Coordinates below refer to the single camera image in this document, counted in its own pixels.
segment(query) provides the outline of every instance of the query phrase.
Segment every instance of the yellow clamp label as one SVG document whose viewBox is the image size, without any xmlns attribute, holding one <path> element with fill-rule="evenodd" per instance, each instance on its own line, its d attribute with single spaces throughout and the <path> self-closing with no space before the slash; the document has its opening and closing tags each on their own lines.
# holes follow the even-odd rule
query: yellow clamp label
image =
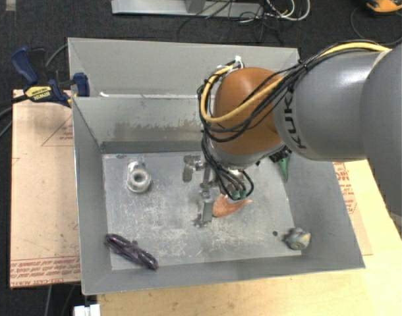
<svg viewBox="0 0 402 316">
<path fill-rule="evenodd" d="M 39 99 L 51 96 L 51 88 L 49 86 L 34 86 L 27 89 L 25 94 L 33 101 L 38 101 Z"/>
</svg>

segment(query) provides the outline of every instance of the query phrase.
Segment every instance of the orange object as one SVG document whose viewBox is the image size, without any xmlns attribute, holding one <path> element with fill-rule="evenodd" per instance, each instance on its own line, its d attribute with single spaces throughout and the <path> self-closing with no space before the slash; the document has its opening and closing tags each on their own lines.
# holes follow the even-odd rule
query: orange object
<svg viewBox="0 0 402 316">
<path fill-rule="evenodd" d="M 274 74 L 273 71 L 263 68 L 243 68 L 231 72 L 223 79 L 217 90 L 214 101 L 214 117 L 226 115 L 236 109 L 251 92 L 272 74 Z M 274 76 L 265 86 L 270 85 L 280 78 L 280 75 Z M 225 120 L 220 124 L 225 128 L 230 128 L 240 123 L 250 116 L 255 107 L 257 107 L 263 99 L 264 98 L 261 97 L 245 110 L 241 111 L 237 116 Z M 250 127 L 258 124 L 272 107 L 273 104 L 268 105 L 257 118 L 252 120 Z M 233 134 L 234 132 L 213 133 L 217 138 L 227 138 Z M 275 128 L 273 115 L 269 113 L 266 115 L 266 118 L 253 129 L 248 129 L 238 138 L 230 142 L 216 143 L 216 145 L 224 152 L 233 155 L 246 155 L 249 153 L 267 151 L 280 142 L 281 138 Z"/>
<path fill-rule="evenodd" d="M 227 201 L 227 196 L 220 194 L 217 200 L 213 204 L 213 216 L 215 217 L 225 217 L 226 215 L 230 215 L 248 203 L 251 203 L 252 200 L 244 199 L 238 201 L 237 203 L 229 203 Z"/>
<path fill-rule="evenodd" d="M 376 6 L 367 3 L 366 6 L 377 13 L 392 13 L 402 9 L 402 4 L 396 5 L 392 0 L 374 0 Z"/>
</svg>

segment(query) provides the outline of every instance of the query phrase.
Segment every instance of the dark gray carpet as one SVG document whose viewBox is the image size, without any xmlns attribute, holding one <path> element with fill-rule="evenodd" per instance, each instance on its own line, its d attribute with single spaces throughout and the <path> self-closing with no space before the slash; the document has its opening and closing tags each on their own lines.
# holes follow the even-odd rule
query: dark gray carpet
<svg viewBox="0 0 402 316">
<path fill-rule="evenodd" d="M 310 15 L 302 22 L 272 22 L 277 32 L 265 31 L 251 22 L 239 26 L 226 18 L 191 18 L 181 28 L 179 41 L 191 43 L 237 43 L 243 45 L 285 46 L 299 48 L 305 58 L 326 45 L 356 39 L 350 15 L 355 0 L 311 0 Z M 11 91 L 25 86 L 14 71 L 10 55 L 19 47 L 45 47 L 52 54 L 68 37 L 123 38 L 148 41 L 177 41 L 179 26 L 188 20 L 172 16 L 113 16 L 111 0 L 16 0 L 16 12 L 6 12 L 6 0 L 0 0 L 0 102 L 11 97 Z M 368 39 L 391 42 L 402 34 L 402 18 L 369 15 L 359 10 L 355 16 L 358 31 Z M 52 69 L 67 74 L 67 57 L 56 58 Z M 2 128 L 10 121 L 6 116 Z M 11 190 L 11 131 L 0 139 L 0 315 L 43 315 L 47 287 L 10 290 L 9 229 Z M 71 286 L 53 287 L 49 315 L 59 315 Z M 71 295 L 70 307 L 83 304 L 79 287 Z"/>
</svg>

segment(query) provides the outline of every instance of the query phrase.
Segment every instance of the green component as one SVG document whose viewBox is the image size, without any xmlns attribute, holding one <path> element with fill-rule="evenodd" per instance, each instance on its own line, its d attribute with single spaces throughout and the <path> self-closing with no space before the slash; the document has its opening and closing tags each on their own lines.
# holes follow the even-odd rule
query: green component
<svg viewBox="0 0 402 316">
<path fill-rule="evenodd" d="M 287 172 L 287 163 L 289 162 L 289 157 L 290 155 L 278 161 L 285 182 L 287 181 L 287 177 L 289 176 L 289 173 Z"/>
<path fill-rule="evenodd" d="M 240 194 L 239 190 L 233 191 L 233 193 L 232 193 L 233 200 L 238 200 L 240 197 L 241 197 L 241 194 Z"/>
</svg>

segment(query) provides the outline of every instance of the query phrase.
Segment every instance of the blue clamp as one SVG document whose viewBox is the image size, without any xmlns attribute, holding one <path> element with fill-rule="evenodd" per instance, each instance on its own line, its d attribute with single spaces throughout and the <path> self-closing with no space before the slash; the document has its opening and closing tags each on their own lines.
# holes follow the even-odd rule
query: blue clamp
<svg viewBox="0 0 402 316">
<path fill-rule="evenodd" d="M 72 79 L 78 88 L 78 96 L 89 97 L 90 86 L 88 84 L 87 76 L 83 72 L 77 72 Z"/>
<path fill-rule="evenodd" d="M 37 86 L 39 82 L 36 71 L 32 68 L 27 56 L 28 47 L 24 46 L 11 55 L 11 62 L 15 70 L 25 77 L 27 86 L 23 89 L 24 95 L 33 102 L 55 102 L 70 107 L 70 97 L 59 88 L 56 80 L 50 79 L 43 86 Z M 68 86 L 76 84 L 79 96 L 90 96 L 90 87 L 87 76 L 83 72 L 74 75 Z"/>
</svg>

